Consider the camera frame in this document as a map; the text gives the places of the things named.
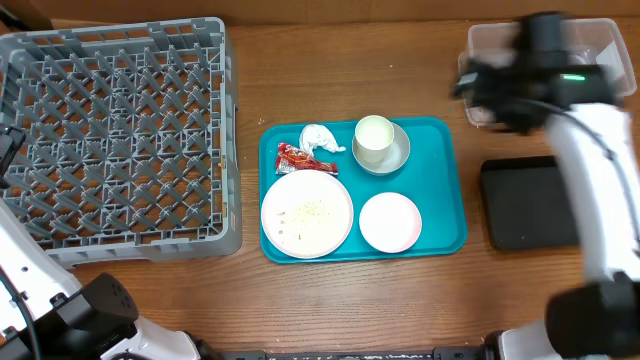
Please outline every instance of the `red wrapper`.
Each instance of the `red wrapper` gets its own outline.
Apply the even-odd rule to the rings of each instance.
[[[288,174],[296,170],[318,170],[338,175],[338,166],[316,160],[313,156],[287,143],[278,144],[276,174]]]

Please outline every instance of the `white cup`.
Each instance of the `white cup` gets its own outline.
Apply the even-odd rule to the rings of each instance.
[[[356,125],[356,156],[368,163],[382,161],[393,143],[393,124],[378,115],[369,115]]]

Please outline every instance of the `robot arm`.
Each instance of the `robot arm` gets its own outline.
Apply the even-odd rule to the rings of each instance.
[[[13,128],[0,128],[0,187],[8,165],[24,141]],[[9,285],[0,282],[0,330],[7,343],[0,359],[34,355],[27,330],[35,330],[45,357],[118,360],[212,360],[215,353],[189,334],[169,331],[140,317],[129,293],[102,274],[86,286],[55,263],[0,199],[0,266],[26,304],[27,324]]]
[[[508,130],[542,127],[577,221],[583,287],[554,296],[544,321],[504,332],[502,360],[640,354],[640,184],[629,117],[597,65],[572,65],[559,14],[524,18],[510,66],[470,61],[457,96]]]
[[[544,130],[567,183],[585,281],[614,280],[617,273],[640,281],[640,183],[629,116],[607,104],[574,105],[567,115],[584,126],[552,115]]]

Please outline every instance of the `green light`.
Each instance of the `green light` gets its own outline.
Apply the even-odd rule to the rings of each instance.
[[[586,77],[582,76],[582,75],[575,75],[575,74],[562,74],[562,78],[565,80],[572,80],[572,81],[585,81],[587,80]]]

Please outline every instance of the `dish rack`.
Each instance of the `dish rack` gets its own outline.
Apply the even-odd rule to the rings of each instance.
[[[235,54],[197,18],[0,37],[7,206],[65,268],[242,243]]]

